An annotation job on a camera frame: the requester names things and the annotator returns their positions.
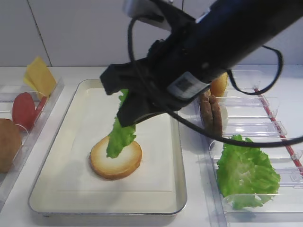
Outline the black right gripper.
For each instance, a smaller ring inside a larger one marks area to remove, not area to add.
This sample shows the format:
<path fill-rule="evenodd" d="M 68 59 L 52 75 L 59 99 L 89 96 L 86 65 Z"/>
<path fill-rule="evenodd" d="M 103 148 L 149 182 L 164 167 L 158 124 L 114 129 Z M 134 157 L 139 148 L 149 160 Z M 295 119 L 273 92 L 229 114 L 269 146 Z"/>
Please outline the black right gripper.
<path fill-rule="evenodd" d="M 208 66 L 210 50 L 207 44 L 196 44 L 181 40 L 157 40 L 150 47 L 145 59 L 137 60 L 142 90 L 137 88 L 137 76 L 131 63 L 110 64 L 100 75 L 107 95 L 120 91 L 120 106 L 116 114 L 122 127 L 128 127 L 165 113 L 159 106 L 162 101 L 171 110 L 179 110 L 191 99 L 180 99 L 167 91 L 167 87 L 188 71 L 198 80 L 211 83 Z"/>

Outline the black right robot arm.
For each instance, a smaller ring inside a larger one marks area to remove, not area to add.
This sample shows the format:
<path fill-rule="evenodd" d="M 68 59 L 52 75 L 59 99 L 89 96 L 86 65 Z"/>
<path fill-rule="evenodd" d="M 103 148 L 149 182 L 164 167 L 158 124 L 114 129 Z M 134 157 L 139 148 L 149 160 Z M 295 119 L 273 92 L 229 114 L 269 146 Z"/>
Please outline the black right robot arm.
<path fill-rule="evenodd" d="M 127 89 L 117 117 L 122 126 L 177 111 L 213 80 L 303 15 L 300 0 L 218 0 L 195 19 L 162 0 L 127 0 L 132 19 L 170 31 L 134 63 L 111 64 L 100 76 L 108 95 Z"/>

